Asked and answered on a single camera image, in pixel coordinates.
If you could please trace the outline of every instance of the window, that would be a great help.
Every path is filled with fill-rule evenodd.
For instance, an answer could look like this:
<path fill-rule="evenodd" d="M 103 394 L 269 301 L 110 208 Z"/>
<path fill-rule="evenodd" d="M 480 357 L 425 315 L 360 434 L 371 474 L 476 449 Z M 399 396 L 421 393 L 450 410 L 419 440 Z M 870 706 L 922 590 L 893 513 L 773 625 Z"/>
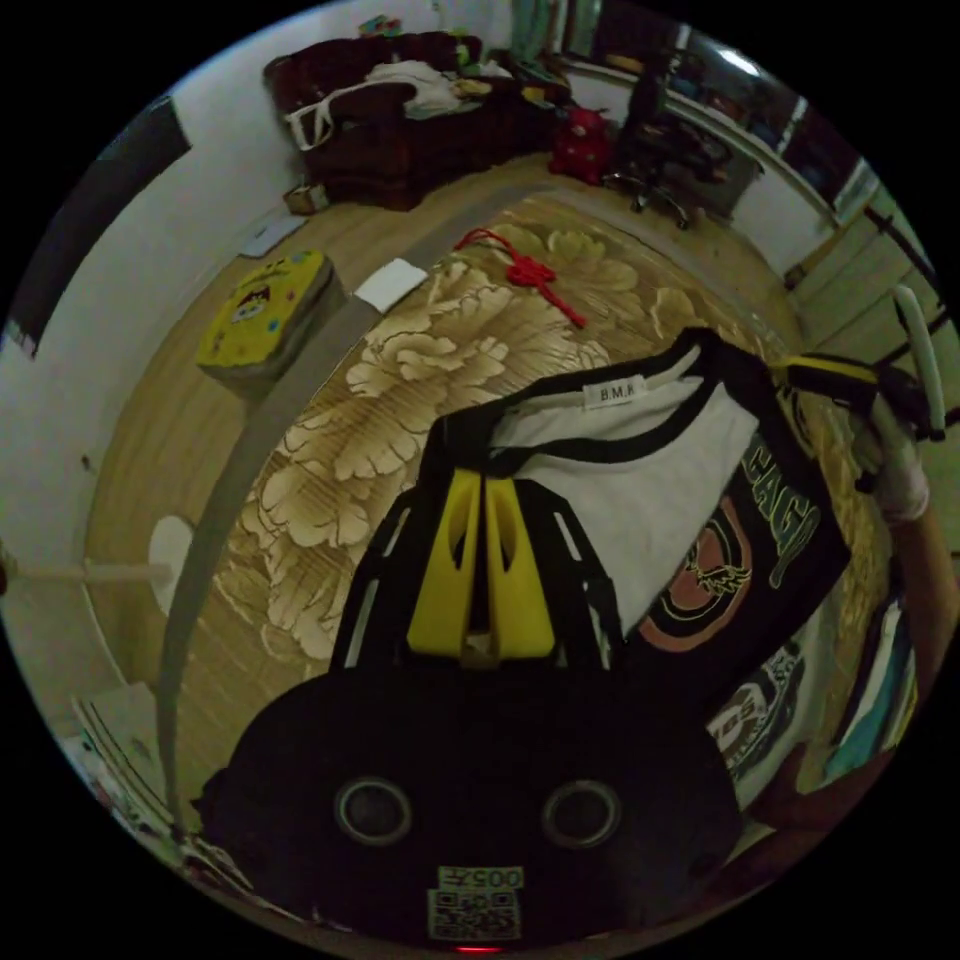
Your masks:
<path fill-rule="evenodd" d="M 775 76 L 713 37 L 636 0 L 569 0 L 564 53 L 605 64 L 681 47 L 674 93 L 718 111 L 781 154 L 828 203 L 844 196 L 860 156 L 821 114 Z"/>
<path fill-rule="evenodd" d="M 699 83 L 678 92 L 726 114 L 775 150 L 800 99 L 797 94 L 699 30 L 690 32 L 687 50 L 702 64 Z"/>
<path fill-rule="evenodd" d="M 608 54 L 638 56 L 676 45 L 680 24 L 635 0 L 571 0 L 566 52 L 605 62 Z"/>
<path fill-rule="evenodd" d="M 833 203 L 853 175 L 860 155 L 829 120 L 813 107 L 807 107 L 783 159 L 817 193 Z"/>

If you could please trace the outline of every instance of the ceiling light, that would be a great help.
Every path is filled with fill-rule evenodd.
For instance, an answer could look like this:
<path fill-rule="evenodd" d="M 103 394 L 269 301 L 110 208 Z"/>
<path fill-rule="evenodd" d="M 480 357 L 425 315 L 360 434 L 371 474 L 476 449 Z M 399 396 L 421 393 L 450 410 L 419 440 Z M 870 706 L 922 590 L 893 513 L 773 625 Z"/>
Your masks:
<path fill-rule="evenodd" d="M 760 71 L 757 69 L 756 65 L 751 63 L 746 57 L 740 56 L 736 50 L 721 50 L 720 56 L 723 57 L 727 63 L 732 63 L 744 73 L 749 73 L 751 77 L 760 76 Z"/>

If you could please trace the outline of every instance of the floral rug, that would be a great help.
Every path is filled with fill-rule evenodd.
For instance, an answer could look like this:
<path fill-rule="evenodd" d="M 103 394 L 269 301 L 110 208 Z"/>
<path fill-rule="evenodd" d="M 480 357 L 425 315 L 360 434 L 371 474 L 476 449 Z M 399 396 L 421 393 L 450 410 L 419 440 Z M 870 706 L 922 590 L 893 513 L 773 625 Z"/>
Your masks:
<path fill-rule="evenodd" d="M 510 286 L 508 257 L 481 241 L 437 263 L 344 357 L 264 464 L 221 556 L 177 701 L 182 801 L 226 764 L 262 707 L 327 669 L 353 571 L 414 482 L 438 416 L 539 377 L 659 352 L 690 325 L 767 360 L 782 352 L 777 338 L 747 329 L 704 284 L 602 215 L 534 195 L 486 226 L 556 271 L 556 293 L 586 328 L 536 291 Z M 854 552 L 831 694 L 842 709 L 856 638 L 885 588 L 884 560 L 825 405 L 799 403 Z"/>

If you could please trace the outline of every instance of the clothing tag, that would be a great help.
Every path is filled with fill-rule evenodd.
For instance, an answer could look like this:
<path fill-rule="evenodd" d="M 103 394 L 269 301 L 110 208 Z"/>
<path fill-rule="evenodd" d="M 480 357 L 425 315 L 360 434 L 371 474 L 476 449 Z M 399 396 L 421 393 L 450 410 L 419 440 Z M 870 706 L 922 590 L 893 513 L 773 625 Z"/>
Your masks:
<path fill-rule="evenodd" d="M 631 403 L 646 392 L 646 380 L 639 373 L 624 380 L 595 383 L 583 388 L 583 407 L 585 410 L 615 407 L 620 403 Z"/>

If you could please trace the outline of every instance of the qr code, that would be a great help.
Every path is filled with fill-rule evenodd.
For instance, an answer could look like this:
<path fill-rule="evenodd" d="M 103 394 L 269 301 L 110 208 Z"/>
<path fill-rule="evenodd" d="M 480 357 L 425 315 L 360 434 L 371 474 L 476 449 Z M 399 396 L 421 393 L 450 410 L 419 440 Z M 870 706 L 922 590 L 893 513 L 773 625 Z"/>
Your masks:
<path fill-rule="evenodd" d="M 435 940 L 518 940 L 520 907 L 513 890 L 429 890 Z"/>

